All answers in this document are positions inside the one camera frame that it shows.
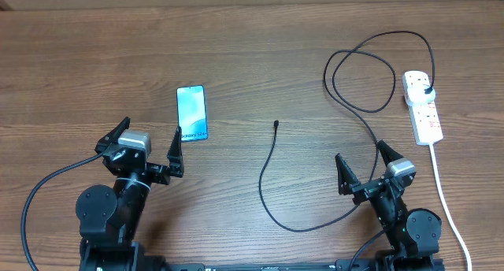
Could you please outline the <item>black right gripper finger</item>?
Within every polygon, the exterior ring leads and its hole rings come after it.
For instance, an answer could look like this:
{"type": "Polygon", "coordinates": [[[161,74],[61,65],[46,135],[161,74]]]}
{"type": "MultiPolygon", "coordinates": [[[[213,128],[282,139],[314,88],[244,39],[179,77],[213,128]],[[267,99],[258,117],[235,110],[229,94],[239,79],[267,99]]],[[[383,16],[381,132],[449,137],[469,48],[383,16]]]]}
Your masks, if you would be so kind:
{"type": "Polygon", "coordinates": [[[377,143],[376,147],[379,150],[386,166],[388,166],[393,161],[397,161],[403,158],[400,153],[388,146],[383,140],[380,140],[377,143]]]}
{"type": "Polygon", "coordinates": [[[349,195],[354,193],[354,188],[361,182],[356,177],[350,166],[343,159],[341,154],[335,156],[335,164],[338,173],[338,189],[340,195],[349,195]]]}

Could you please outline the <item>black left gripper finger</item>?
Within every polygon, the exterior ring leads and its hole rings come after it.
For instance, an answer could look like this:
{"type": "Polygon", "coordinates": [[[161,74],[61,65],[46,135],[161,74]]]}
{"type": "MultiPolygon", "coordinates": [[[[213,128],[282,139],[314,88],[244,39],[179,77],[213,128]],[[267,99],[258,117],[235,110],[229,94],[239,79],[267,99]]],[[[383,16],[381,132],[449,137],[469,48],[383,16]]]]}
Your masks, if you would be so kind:
{"type": "Polygon", "coordinates": [[[110,144],[116,143],[120,137],[120,135],[126,130],[129,129],[131,119],[129,117],[125,117],[112,131],[104,135],[99,141],[98,144],[110,144]]]}
{"type": "Polygon", "coordinates": [[[184,174],[183,154],[182,154],[182,130],[178,126],[172,139],[167,159],[169,160],[169,172],[171,176],[182,177],[184,174]]]}

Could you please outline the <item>Samsung Galaxy smartphone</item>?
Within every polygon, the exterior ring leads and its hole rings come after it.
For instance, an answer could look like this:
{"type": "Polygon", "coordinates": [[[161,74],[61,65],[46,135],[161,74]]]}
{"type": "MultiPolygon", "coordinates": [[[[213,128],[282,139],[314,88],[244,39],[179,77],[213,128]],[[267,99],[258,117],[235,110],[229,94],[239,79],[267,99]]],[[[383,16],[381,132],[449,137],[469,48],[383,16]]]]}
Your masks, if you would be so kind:
{"type": "Polygon", "coordinates": [[[202,85],[179,87],[176,90],[178,125],[181,140],[194,142],[208,138],[205,91],[202,85]]]}

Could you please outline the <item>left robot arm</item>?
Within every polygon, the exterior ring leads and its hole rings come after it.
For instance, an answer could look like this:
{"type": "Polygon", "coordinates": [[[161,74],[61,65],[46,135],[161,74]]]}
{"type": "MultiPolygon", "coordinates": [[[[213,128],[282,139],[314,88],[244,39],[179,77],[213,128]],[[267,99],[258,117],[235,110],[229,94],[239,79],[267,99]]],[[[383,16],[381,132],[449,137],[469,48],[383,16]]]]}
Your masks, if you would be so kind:
{"type": "Polygon", "coordinates": [[[81,270],[169,270],[162,255],[147,255],[134,241],[147,196],[153,184],[168,185],[184,173],[182,130],[177,127],[167,165],[148,161],[151,138],[129,128],[126,117],[96,144],[95,152],[116,177],[112,187],[94,185],[76,201],[80,220],[81,270]]]}

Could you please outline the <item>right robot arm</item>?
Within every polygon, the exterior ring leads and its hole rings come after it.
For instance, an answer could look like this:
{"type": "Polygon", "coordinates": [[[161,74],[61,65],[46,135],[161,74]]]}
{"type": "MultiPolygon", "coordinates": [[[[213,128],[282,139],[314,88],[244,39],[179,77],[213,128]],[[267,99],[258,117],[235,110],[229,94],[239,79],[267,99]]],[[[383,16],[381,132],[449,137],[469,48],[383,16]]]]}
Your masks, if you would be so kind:
{"type": "Polygon", "coordinates": [[[386,166],[381,178],[362,183],[340,154],[335,156],[339,193],[352,195],[359,205],[369,202],[382,231],[368,240],[350,260],[335,261],[337,270],[443,270],[441,259],[433,258],[439,251],[442,233],[441,218],[431,210],[408,210],[402,200],[405,189],[416,175],[415,165],[383,140],[377,144],[386,166]],[[371,259],[359,256],[371,243],[385,235],[389,250],[377,251],[371,259]]]}

